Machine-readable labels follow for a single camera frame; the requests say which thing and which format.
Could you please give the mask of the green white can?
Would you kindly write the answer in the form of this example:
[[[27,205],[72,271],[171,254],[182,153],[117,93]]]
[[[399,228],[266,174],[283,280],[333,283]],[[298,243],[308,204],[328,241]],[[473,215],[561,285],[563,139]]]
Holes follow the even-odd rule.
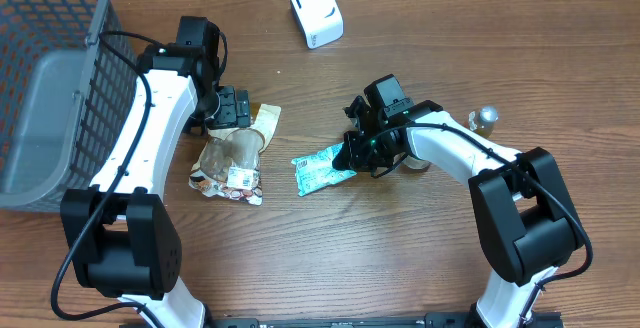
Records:
[[[431,166],[429,161],[417,159],[412,156],[407,156],[403,160],[403,164],[412,170],[426,170]]]

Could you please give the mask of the brown white snack bag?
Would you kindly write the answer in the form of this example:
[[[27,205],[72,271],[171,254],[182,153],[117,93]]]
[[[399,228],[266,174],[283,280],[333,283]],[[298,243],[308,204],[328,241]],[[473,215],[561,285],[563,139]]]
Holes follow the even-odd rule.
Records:
[[[248,128],[209,130],[207,143],[192,166],[189,186],[206,197],[260,206],[260,155],[275,135],[281,111],[279,106],[252,103]]]

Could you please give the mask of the mint green tissue pack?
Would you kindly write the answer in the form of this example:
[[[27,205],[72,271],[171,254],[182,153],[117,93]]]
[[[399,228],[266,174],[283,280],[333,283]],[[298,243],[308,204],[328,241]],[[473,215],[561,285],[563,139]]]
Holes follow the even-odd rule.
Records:
[[[341,151],[343,144],[335,144],[315,154],[294,158],[291,164],[295,167],[298,195],[306,196],[330,185],[346,181],[357,173],[353,170],[337,170],[333,160]]]

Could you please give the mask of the yellow drink bottle grey cap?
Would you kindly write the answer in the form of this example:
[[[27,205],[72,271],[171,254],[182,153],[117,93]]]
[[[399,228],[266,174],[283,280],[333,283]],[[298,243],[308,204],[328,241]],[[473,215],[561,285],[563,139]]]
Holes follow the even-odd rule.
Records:
[[[494,106],[484,106],[470,112],[467,123],[470,131],[484,138],[489,138],[498,119],[499,114]]]

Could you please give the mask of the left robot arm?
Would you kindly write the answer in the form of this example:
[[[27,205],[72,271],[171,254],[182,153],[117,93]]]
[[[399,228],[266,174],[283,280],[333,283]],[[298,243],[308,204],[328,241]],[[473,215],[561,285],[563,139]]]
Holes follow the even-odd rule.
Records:
[[[183,16],[174,42],[147,41],[131,61],[135,98],[114,147],[84,189],[69,189],[60,218],[69,251],[50,293],[51,309],[80,321],[132,308],[150,327],[210,327],[207,305],[180,277],[182,245],[162,201],[181,133],[247,128],[249,97],[220,83],[228,43],[205,17]]]

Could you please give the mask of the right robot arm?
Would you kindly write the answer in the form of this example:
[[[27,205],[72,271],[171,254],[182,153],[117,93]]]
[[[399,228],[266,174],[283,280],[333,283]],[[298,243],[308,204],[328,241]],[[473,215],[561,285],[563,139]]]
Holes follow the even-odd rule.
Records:
[[[456,122],[439,104],[414,102],[392,74],[345,107],[354,127],[336,170],[381,176],[408,157],[429,162],[469,191],[491,274],[466,312],[431,312],[426,327],[560,327],[558,313],[535,311],[547,284],[584,273],[593,248],[554,157],[520,152]]]

